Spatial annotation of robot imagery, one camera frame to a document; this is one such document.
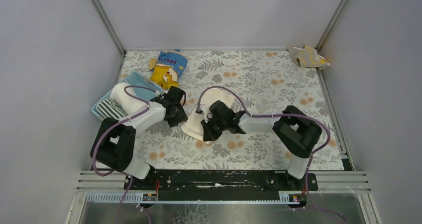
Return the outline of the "cream terry towel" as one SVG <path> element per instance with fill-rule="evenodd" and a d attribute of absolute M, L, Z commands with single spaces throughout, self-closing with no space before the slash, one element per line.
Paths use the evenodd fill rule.
<path fill-rule="evenodd" d="M 201 121 L 208 121 L 209 107 L 216 101 L 221 101 L 230 108 L 234 102 L 234 96 L 217 88 L 206 91 L 199 102 L 201 112 L 198 113 L 194 110 L 190 114 L 187 122 L 181 126 L 183 133 L 197 140 L 204 141 L 204 129 Z"/>

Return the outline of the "grey yellow patterned towel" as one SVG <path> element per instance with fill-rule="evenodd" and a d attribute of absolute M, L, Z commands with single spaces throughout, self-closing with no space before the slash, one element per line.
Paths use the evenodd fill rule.
<path fill-rule="evenodd" d="M 320 68 L 322 70 L 330 66 L 326 59 L 311 46 L 305 45 L 303 48 L 290 46 L 287 50 L 292 61 L 301 68 Z"/>

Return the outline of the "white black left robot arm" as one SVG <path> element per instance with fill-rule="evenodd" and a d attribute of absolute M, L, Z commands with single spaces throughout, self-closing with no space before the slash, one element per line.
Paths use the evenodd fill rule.
<path fill-rule="evenodd" d="M 149 101 L 129 92 L 126 94 L 142 102 L 143 107 L 119 120 L 107 117 L 102 121 L 90 152 L 92 168 L 99 176 L 110 175 L 111 172 L 102 173 L 98 170 L 96 163 L 99 162 L 109 167 L 111 171 L 142 180 L 148 176 L 153 167 L 134 155 L 136 132 L 144 131 L 161 121 L 166 121 L 169 127 L 176 127 L 186 122 L 188 116 L 183 106 L 187 95 L 175 86 L 172 86 L 167 93 L 156 93 Z"/>

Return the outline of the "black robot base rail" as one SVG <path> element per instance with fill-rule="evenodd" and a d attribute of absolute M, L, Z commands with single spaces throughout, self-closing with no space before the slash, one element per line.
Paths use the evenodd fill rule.
<path fill-rule="evenodd" d="M 286 171 L 153 169 L 145 179 L 125 181 L 131 191 L 152 191 L 171 199 L 269 199 L 276 192 L 301 195 L 318 190 L 315 174 L 298 180 Z"/>

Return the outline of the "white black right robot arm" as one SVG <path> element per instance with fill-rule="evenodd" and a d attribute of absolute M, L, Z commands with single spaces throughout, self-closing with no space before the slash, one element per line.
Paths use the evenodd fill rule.
<path fill-rule="evenodd" d="M 200 113 L 204 141 L 216 141 L 225 131 L 275 134 L 292 154 L 287 173 L 298 180 L 304 177 L 311 153 L 322 134 L 322 125 L 295 106 L 287 106 L 278 114 L 254 115 L 246 110 L 234 112 L 222 101 L 216 101 Z"/>

